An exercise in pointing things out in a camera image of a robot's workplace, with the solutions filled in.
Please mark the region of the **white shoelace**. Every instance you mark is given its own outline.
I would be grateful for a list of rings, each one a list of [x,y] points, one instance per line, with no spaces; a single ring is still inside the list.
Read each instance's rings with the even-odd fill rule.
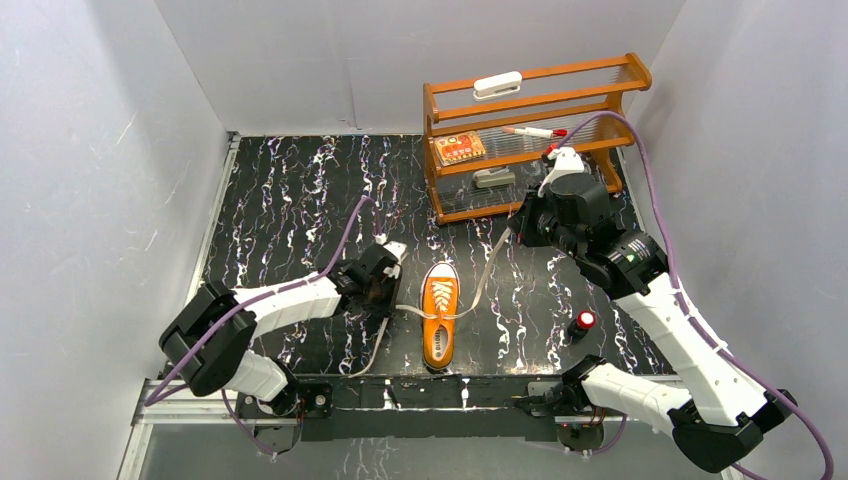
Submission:
[[[444,319],[446,319],[446,320],[448,320],[448,319],[457,320],[457,319],[463,318],[464,316],[468,315],[469,313],[473,312],[476,309],[476,307],[477,307],[477,305],[480,302],[480,299],[482,297],[482,293],[483,293],[489,279],[491,278],[491,274],[494,271],[494,265],[495,265],[495,262],[496,262],[497,255],[500,252],[500,250],[502,249],[502,247],[504,246],[504,244],[509,239],[510,235],[511,235],[511,229],[506,228],[503,231],[503,233],[500,235],[500,238],[495,243],[494,247],[492,248],[489,257],[487,258],[487,262],[484,266],[481,278],[475,286],[475,290],[474,290],[475,296],[472,300],[471,305],[465,311],[462,311],[460,313],[457,313],[457,314],[454,314],[454,315],[444,315],[443,316]],[[403,311],[403,312],[411,313],[415,316],[420,317],[421,319],[437,319],[438,318],[437,314],[427,314],[423,310],[421,310],[421,309],[419,309],[415,306],[407,305],[407,304],[397,305],[396,307],[394,307],[392,309],[392,312],[394,312],[394,311]],[[384,336],[385,331],[387,329],[387,325],[388,325],[387,320],[384,320],[382,322],[379,330],[378,330],[377,338],[375,340],[374,354],[369,359],[366,366],[356,373],[343,375],[343,378],[352,379],[352,378],[361,377],[361,376],[364,376],[371,369],[372,365],[375,362],[375,359],[376,359],[376,356],[377,356],[377,350],[379,349],[379,346],[382,342],[383,336]]]

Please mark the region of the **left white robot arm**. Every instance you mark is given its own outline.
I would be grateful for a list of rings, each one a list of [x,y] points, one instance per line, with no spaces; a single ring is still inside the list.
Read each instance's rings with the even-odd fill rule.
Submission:
[[[404,245],[388,242],[290,282],[241,290],[204,285],[160,336],[159,347],[173,365],[165,379],[181,378],[197,397],[234,390],[260,400],[275,416],[290,414],[299,400],[293,374],[251,352],[252,341],[344,312],[389,317],[405,256]]]

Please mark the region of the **orange canvas sneaker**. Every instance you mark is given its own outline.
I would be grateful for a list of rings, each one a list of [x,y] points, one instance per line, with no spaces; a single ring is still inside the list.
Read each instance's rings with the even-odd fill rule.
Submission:
[[[455,350],[455,319],[460,296],[459,276],[453,265],[438,262],[425,276],[421,290],[423,359],[428,369],[446,370]]]

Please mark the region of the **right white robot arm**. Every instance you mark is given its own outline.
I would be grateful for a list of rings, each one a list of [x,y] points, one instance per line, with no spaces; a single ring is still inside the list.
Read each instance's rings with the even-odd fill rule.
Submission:
[[[577,414],[595,407],[635,417],[671,437],[700,469],[719,473],[758,446],[791,412],[747,379],[686,319],[668,259],[638,229],[617,226],[605,186],[570,174],[528,188],[508,219],[520,245],[555,247],[649,335],[680,377],[680,388],[616,368],[597,355],[562,373],[541,396]]]

